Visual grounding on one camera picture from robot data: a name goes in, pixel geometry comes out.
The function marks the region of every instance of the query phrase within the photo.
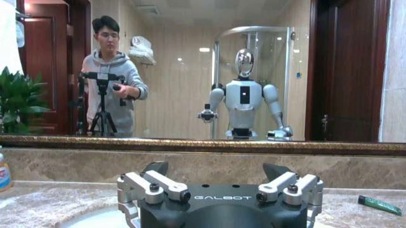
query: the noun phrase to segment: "ceiling vent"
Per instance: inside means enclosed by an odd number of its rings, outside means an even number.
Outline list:
[[[155,5],[147,5],[147,6],[138,6],[138,9],[141,12],[143,12],[146,15],[155,15],[159,16],[161,13],[158,11],[158,8]]]

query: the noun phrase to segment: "man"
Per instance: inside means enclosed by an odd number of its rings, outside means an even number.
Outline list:
[[[129,56],[118,51],[119,47],[119,32],[121,27],[109,16],[102,16],[93,21],[94,38],[99,43],[99,48],[94,50],[83,60],[82,72],[110,73],[118,76],[126,76],[127,85],[119,84],[121,81],[110,81],[106,95],[106,111],[110,112],[114,124],[118,130],[118,136],[133,136],[134,132],[134,103],[127,100],[127,105],[121,106],[119,99],[129,99],[130,97],[137,100],[146,99],[149,96],[149,87],[143,83],[139,76],[138,69],[130,61]],[[101,109],[101,95],[99,86],[95,79],[89,79],[89,113],[87,121],[91,127],[93,120],[97,112]]]

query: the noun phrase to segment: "door handle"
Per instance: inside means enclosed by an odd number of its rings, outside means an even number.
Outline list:
[[[329,115],[325,114],[325,117],[322,118],[322,129],[324,129],[325,141],[328,140],[328,126],[329,126]]]

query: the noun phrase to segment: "white sink basin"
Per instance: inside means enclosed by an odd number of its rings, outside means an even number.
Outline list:
[[[117,207],[106,208],[63,223],[62,228],[129,228],[126,216]]]

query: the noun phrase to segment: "plastic bottle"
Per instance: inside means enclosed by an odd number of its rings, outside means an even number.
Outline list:
[[[9,164],[5,162],[5,156],[0,153],[0,191],[6,191],[11,187],[13,187],[11,169],[9,167]]]

